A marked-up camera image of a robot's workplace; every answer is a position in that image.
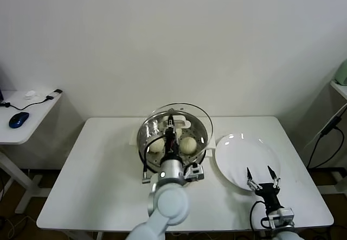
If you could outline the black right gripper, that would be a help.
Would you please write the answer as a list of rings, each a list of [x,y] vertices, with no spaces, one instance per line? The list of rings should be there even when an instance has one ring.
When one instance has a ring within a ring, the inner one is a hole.
[[[274,212],[280,208],[283,208],[277,198],[277,195],[280,191],[280,178],[277,177],[275,171],[272,170],[269,165],[267,166],[267,168],[271,175],[271,178],[273,179],[273,183],[262,183],[260,185],[257,184],[253,180],[252,174],[247,167],[247,185],[252,191],[255,191],[255,194],[257,196],[260,196],[264,200],[266,212]]]

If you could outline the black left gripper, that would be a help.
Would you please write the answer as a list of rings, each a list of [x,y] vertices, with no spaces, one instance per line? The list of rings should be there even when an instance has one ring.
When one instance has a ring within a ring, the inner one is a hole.
[[[175,128],[174,117],[172,114],[168,116],[168,129],[165,131],[165,157],[175,157],[179,155],[179,146],[177,133]]]

